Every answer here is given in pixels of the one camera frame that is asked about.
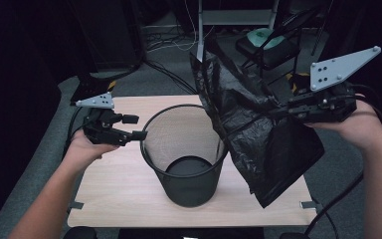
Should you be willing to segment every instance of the wooden table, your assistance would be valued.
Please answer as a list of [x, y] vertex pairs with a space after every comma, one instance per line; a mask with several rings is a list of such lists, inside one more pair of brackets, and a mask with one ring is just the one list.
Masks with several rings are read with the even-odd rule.
[[[142, 130], [160, 110], [180, 104], [201, 105], [197, 96], [115, 98], [115, 111], [140, 116], [138, 124], [115, 125]], [[275, 202], [264, 209], [239, 174], [230, 155], [225, 158], [214, 196], [205, 204], [185, 208], [165, 194], [154, 171], [146, 164], [139, 142], [107, 153], [85, 172], [76, 201], [82, 209], [71, 211], [68, 224], [90, 227], [236, 227], [307, 225], [315, 216], [302, 209], [310, 201], [301, 177]]]

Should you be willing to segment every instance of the gray floor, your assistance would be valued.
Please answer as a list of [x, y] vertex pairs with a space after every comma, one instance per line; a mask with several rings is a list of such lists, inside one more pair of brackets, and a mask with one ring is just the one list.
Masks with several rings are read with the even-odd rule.
[[[238, 64], [244, 61], [234, 49], [237, 36], [221, 35], [218, 41], [224, 51]], [[315, 56], [310, 52], [313, 47], [315, 36], [311, 33], [303, 35], [303, 50], [299, 57], [298, 70], [307, 72], [309, 65], [315, 62], [324, 44], [326, 36], [320, 42], [319, 50]], [[190, 47], [169, 47], [152, 51], [147, 54], [149, 60], [157, 61], [169, 71], [182, 77], [193, 85], [193, 77], [189, 65], [189, 53], [195, 52], [196, 45]], [[289, 69], [289, 65], [283, 66], [271, 73], [266, 74], [266, 79]], [[113, 73], [100, 73], [107, 76]], [[0, 212], [0, 238], [6, 238], [13, 226], [17, 223], [24, 211], [40, 192], [43, 185], [59, 165], [62, 156], [63, 144], [67, 135], [67, 128], [75, 108], [69, 106], [69, 100], [78, 85], [78, 79], [71, 78], [60, 83], [62, 99], [58, 111], [49, 125], [43, 140], [28, 165], [22, 178], [17, 183], [12, 194]], [[272, 85], [273, 90], [285, 99], [289, 92], [285, 80]], [[130, 96], [160, 96], [160, 95], [185, 95], [169, 78], [155, 70], [143, 65], [137, 72], [117, 82], [113, 95], [115, 97]], [[311, 195], [325, 204], [339, 193], [355, 175], [362, 169], [362, 161], [358, 152], [343, 141], [337, 134], [319, 130], [326, 153], [324, 157], [313, 166], [305, 178]], [[337, 226], [340, 238], [362, 238], [362, 215], [363, 215], [363, 186], [355, 188], [348, 197], [330, 210], [330, 215]], [[272, 227], [266, 229], [267, 239], [278, 239], [282, 232], [303, 231], [304, 227]], [[116, 228], [98, 228], [98, 238], [116, 238]], [[333, 230], [326, 219], [321, 219], [311, 238], [334, 238]]]

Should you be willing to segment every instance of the black mesh wastebasket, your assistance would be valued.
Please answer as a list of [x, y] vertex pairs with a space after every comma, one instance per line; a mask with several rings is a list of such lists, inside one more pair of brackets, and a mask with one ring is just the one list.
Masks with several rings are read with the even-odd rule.
[[153, 116], [145, 125], [141, 152], [167, 196], [195, 207], [215, 193], [228, 150], [212, 129], [204, 109], [178, 105]]

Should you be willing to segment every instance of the black plastic bag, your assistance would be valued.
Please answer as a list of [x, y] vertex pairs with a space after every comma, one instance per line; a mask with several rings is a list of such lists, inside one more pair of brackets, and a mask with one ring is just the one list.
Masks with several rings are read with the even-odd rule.
[[323, 145], [297, 119], [275, 119], [270, 111], [284, 105], [214, 40], [205, 49], [203, 63], [190, 59], [200, 100], [250, 192], [267, 207], [323, 156]]

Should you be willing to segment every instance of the human arm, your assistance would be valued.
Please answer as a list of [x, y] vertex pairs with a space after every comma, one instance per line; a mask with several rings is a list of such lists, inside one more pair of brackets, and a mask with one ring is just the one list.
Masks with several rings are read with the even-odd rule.
[[60, 166], [9, 238], [60, 238], [77, 177], [102, 154], [115, 149], [113, 145], [92, 144], [82, 130], [77, 131]]
[[314, 123], [332, 129], [362, 153], [365, 180], [365, 238], [382, 238], [382, 124], [367, 104], [357, 101], [357, 110], [344, 122]]

